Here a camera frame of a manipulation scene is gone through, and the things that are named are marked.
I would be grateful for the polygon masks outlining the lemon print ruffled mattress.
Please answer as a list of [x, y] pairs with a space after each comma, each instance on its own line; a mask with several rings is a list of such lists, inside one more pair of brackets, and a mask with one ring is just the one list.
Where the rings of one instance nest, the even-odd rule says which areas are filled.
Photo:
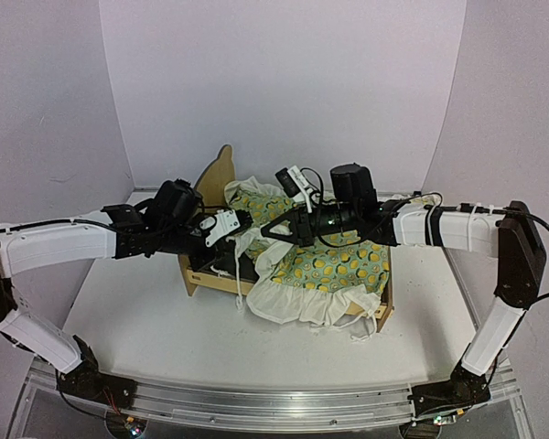
[[235, 259], [236, 306], [282, 325], [309, 323], [342, 329], [360, 325], [354, 340], [380, 331], [382, 295], [390, 284], [387, 247], [360, 243], [353, 231], [332, 233], [306, 248], [263, 237], [260, 227], [290, 210], [283, 190], [255, 177], [234, 180], [224, 189], [230, 208], [249, 212], [253, 224], [231, 238]]

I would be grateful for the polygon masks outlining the wooden pet bed frame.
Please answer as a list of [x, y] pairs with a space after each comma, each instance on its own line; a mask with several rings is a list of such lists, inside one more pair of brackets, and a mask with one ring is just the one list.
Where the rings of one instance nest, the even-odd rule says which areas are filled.
[[[208, 204], [211, 202], [220, 203], [225, 201], [224, 189], [226, 185], [235, 178], [233, 149], [231, 145], [224, 145], [217, 157], [201, 173], [194, 187]], [[188, 256], [178, 256], [178, 265], [189, 297], [192, 297], [200, 287], [237, 294], [235, 277], [229, 275], [229, 273], [223, 275], [207, 270], [195, 272], [191, 268]], [[380, 305], [373, 315], [377, 333], [381, 332], [386, 322], [392, 316], [393, 311], [393, 281], [389, 277], [382, 289]]]

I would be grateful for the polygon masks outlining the small lemon print pillow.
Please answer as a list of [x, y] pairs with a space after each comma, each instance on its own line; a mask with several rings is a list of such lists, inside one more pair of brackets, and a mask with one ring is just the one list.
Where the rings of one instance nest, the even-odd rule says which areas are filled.
[[443, 196], [437, 191], [427, 193], [415, 192], [413, 195], [406, 197], [405, 195], [393, 195], [393, 199], [405, 203], [417, 203], [422, 205], [441, 206]]

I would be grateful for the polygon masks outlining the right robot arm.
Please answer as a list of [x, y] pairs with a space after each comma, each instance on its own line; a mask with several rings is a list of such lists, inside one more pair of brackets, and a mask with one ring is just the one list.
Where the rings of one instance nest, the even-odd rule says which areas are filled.
[[333, 199], [310, 188], [301, 169], [277, 172], [284, 192], [297, 206], [262, 227], [265, 238], [306, 247], [325, 237], [354, 231], [362, 241], [397, 247], [426, 245], [475, 252], [498, 261], [494, 299], [460, 360], [460, 368], [480, 377], [508, 344], [525, 313], [549, 298], [540, 288], [546, 250], [538, 232], [549, 224], [533, 215], [521, 201], [496, 208], [461, 203], [423, 205], [420, 196], [377, 198], [365, 166], [346, 164], [330, 171]]

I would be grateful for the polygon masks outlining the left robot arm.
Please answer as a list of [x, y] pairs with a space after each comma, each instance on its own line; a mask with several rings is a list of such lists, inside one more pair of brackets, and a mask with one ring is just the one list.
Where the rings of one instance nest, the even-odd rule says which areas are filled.
[[242, 213], [205, 204], [189, 182], [163, 183], [135, 205], [105, 206], [85, 215], [0, 224], [0, 333], [21, 343], [58, 372], [97, 369], [89, 347], [35, 316], [14, 291], [14, 275], [43, 266], [96, 259], [121, 260], [157, 252], [214, 258], [219, 241], [241, 230]]

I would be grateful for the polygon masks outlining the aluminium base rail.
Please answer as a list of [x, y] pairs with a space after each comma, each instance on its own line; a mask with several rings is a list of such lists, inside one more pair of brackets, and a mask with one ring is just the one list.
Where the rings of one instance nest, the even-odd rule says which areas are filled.
[[511, 363], [501, 355], [487, 373], [490, 400], [449, 415], [414, 418], [407, 397], [415, 385], [380, 383], [357, 387], [244, 388], [128, 377], [137, 383], [130, 409], [118, 415], [106, 404], [64, 395], [57, 372], [33, 359], [17, 397], [7, 437], [112, 438], [128, 418], [145, 426], [183, 426], [202, 432], [261, 434], [351, 434], [390, 430], [397, 437], [532, 438], [533, 428]]

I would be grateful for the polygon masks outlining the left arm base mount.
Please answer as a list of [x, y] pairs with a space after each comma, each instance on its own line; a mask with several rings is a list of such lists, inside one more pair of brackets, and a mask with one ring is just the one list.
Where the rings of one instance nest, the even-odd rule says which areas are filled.
[[136, 381], [101, 372], [92, 349], [78, 336], [73, 339], [79, 347], [81, 362], [69, 373], [57, 375], [58, 390], [64, 395], [106, 404], [118, 415], [122, 409], [130, 409]]

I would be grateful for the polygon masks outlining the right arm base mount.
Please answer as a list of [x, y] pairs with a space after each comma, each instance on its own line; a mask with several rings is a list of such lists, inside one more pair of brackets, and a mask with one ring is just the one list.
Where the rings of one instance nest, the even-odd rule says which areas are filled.
[[490, 382], [485, 373], [476, 375], [459, 361], [447, 380], [415, 385], [407, 399], [413, 403], [414, 418], [449, 415], [490, 400]]

